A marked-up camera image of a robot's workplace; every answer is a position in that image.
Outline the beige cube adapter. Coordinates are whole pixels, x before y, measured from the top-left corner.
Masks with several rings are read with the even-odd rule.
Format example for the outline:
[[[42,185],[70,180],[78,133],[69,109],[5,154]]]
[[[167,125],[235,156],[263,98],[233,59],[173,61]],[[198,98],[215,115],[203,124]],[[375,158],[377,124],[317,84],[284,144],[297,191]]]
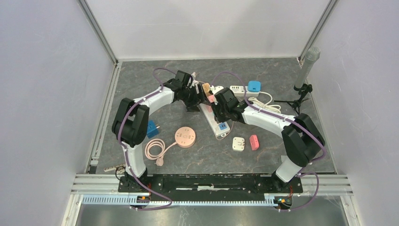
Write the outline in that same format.
[[[206,95],[207,97],[210,96],[210,95],[212,95],[212,93],[211,93],[211,87],[210,87],[209,83],[203,83],[203,84],[202,84],[202,87],[203,87],[203,91],[204,91],[204,93],[205,93],[205,95]]]

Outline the pink cube adapter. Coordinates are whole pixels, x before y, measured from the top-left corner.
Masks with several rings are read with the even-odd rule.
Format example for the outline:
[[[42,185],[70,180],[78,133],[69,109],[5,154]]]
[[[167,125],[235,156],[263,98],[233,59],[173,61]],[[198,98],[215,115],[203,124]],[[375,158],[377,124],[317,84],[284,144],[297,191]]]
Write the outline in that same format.
[[[207,99],[210,103],[214,103],[216,101],[215,96],[214,95],[209,95],[207,96]]]

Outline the white usb charger plug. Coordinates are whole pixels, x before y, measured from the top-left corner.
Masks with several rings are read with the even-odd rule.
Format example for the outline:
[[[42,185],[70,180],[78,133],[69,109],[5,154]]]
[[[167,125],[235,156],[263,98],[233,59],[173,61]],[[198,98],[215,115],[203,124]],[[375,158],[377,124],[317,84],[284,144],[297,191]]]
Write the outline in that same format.
[[[245,149],[245,139],[243,137],[234,137],[232,140],[232,149],[242,152]]]

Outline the pink round socket base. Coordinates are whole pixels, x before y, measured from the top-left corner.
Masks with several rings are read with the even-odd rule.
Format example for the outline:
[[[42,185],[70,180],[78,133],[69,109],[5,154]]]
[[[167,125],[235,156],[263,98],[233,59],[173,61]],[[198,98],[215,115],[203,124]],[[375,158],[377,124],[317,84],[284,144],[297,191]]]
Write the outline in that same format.
[[[182,148],[191,147],[196,140],[195,131],[190,127],[181,127],[175,133],[175,142]]]

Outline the pink plug adapter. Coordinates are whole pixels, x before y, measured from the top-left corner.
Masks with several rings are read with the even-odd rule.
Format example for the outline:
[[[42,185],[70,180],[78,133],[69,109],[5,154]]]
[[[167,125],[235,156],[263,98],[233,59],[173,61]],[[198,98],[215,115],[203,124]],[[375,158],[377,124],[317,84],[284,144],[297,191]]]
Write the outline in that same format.
[[[250,141],[251,150],[256,151],[260,146],[257,135],[251,135],[249,141]]]

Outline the blue cube socket adapter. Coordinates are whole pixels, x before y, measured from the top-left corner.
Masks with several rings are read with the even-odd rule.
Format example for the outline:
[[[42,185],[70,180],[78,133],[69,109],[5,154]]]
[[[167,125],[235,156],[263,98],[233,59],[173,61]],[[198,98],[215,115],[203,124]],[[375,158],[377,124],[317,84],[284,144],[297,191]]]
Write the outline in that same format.
[[[158,128],[159,127],[155,124],[153,120],[149,120],[147,125],[147,137],[152,138],[158,135],[160,133]]]

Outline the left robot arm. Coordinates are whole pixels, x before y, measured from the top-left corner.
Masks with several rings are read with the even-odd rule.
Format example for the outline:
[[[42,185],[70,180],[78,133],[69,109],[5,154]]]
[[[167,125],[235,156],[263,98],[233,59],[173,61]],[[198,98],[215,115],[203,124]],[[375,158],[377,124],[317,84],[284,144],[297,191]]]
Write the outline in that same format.
[[[121,145],[126,162],[126,171],[132,176],[130,186],[137,192],[144,191],[148,179],[142,142],[147,136],[149,117],[158,109],[176,101],[183,101],[187,111],[199,110],[199,104],[207,100],[201,84],[191,74],[177,71],[175,77],[160,83],[160,86],[136,99],[124,98],[120,101],[112,124],[112,132]]]

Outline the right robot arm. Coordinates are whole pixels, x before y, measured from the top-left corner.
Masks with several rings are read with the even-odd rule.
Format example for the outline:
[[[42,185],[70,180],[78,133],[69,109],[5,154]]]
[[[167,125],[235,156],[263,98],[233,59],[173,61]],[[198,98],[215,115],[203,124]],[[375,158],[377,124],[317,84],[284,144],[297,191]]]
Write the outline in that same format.
[[[229,88],[215,94],[211,105],[217,122],[228,120],[253,125],[282,138],[287,159],[274,171],[272,187],[277,192],[286,191],[291,179],[325,152],[325,141],[312,119],[301,113],[298,116],[284,115],[260,109],[248,100],[239,101]]]

